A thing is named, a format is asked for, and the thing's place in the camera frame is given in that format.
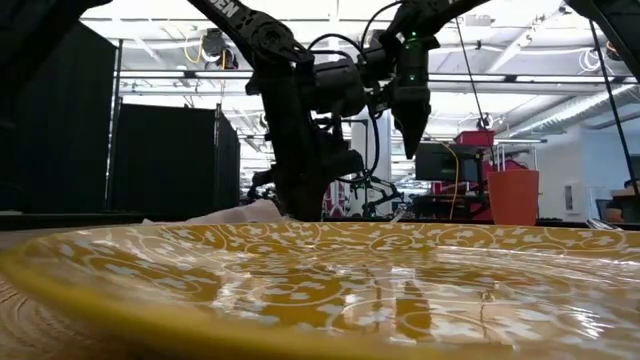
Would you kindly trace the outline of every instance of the white floral pattern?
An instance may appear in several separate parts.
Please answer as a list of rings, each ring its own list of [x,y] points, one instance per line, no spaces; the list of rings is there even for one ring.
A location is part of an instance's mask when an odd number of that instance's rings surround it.
[[[61,234],[32,241],[22,256],[43,276],[123,302],[267,326],[403,345],[502,344],[541,358],[640,354],[638,233],[179,225]]]

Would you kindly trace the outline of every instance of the glossy plate surface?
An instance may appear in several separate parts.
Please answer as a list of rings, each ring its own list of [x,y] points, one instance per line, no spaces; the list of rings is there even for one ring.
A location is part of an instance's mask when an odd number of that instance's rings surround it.
[[[0,270],[68,315],[201,357],[640,353],[640,233],[384,223],[126,227],[33,240],[0,255]]]

